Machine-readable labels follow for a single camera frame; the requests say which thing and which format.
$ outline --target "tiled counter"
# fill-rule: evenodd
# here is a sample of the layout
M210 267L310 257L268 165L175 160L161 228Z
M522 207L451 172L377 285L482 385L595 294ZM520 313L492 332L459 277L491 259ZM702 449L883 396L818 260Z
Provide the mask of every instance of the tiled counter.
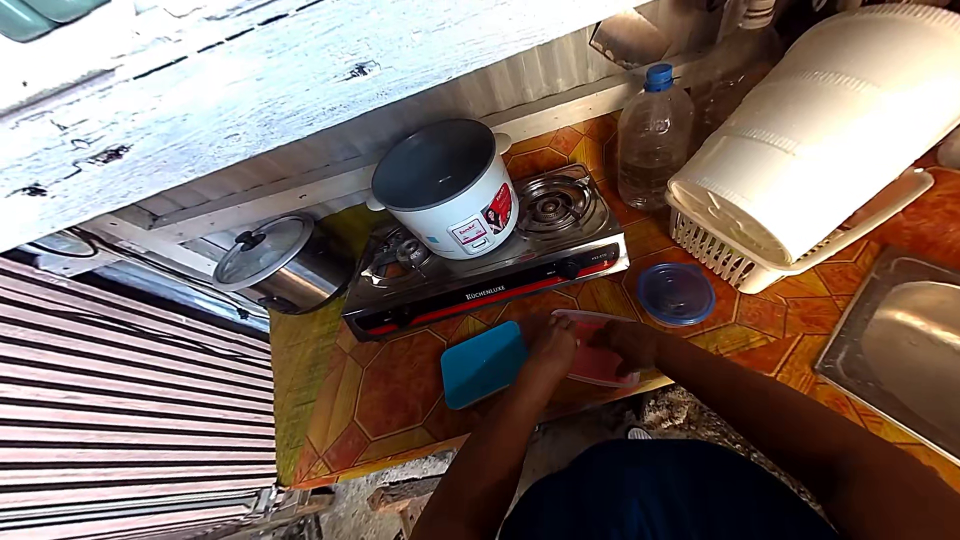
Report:
M306 328L298 328L311 324L313 319L306 316L274 322L275 364L291 361L289 355L323 356L316 358L323 369L311 376L319 383L315 399L303 406L277 405L278 425L286 420L279 417L281 410L309 416L302 444L292 447L299 447L293 484L315 487L354 478L462 444L495 397L463 410L449 409L444 402L440 355L446 347L503 321L562 307L650 322L635 300L636 277L658 262L693 259L670 240L663 216L650 216L620 203L611 174L615 169L609 166L615 163L615 119L616 114L605 115L520 141L504 159L514 179L568 162L585 164L626 233L631 259L626 272L457 316L386 342L358 343L342 322L326 338L309 337ZM716 292L715 310L703 323L666 330L810 395L937 468L960 489L960 469L817 380L811 370L882 244L895 243L922 257L960 267L960 174L938 171L936 177L937 184L922 200L869 239L761 294L742 295L702 267ZM332 343L306 343L311 339ZM564 380L547 415L568 414L667 383L664 377L650 376L637 388L612 389ZM278 395L277 399L286 398ZM282 447L278 441L278 454L291 452Z

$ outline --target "rice cooker label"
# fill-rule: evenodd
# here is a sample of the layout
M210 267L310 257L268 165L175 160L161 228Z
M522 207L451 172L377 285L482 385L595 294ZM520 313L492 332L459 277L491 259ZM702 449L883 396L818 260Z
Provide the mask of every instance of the rice cooker label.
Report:
M460 227L450 229L450 232L460 240L461 244L467 245L486 234L487 230L483 228L483 224L480 223L479 219L471 219Z
M511 208L510 187L506 184L497 190L490 204L483 209L483 218L494 234L500 234L510 223Z

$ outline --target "stainless steel pot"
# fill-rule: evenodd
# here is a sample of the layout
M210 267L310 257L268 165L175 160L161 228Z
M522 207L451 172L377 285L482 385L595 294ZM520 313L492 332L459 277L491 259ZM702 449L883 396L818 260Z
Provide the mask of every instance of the stainless steel pot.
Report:
M353 260L309 216L289 215L236 237L213 271L213 285L261 306L299 314L347 290Z

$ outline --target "stove knob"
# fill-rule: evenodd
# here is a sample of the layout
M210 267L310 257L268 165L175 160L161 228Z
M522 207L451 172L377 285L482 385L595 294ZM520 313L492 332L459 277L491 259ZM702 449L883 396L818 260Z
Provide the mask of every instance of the stove knob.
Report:
M557 263L557 274L568 280L576 280L580 274L580 263L572 258L565 258Z

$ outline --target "stainless steel stove top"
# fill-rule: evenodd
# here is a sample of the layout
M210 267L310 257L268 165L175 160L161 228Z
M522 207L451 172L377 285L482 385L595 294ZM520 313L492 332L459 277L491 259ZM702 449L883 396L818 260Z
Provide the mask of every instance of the stainless steel stove top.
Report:
M357 337L379 338L629 266L623 231L583 165L514 188L516 228L479 258L434 255L393 219L375 230L344 305Z

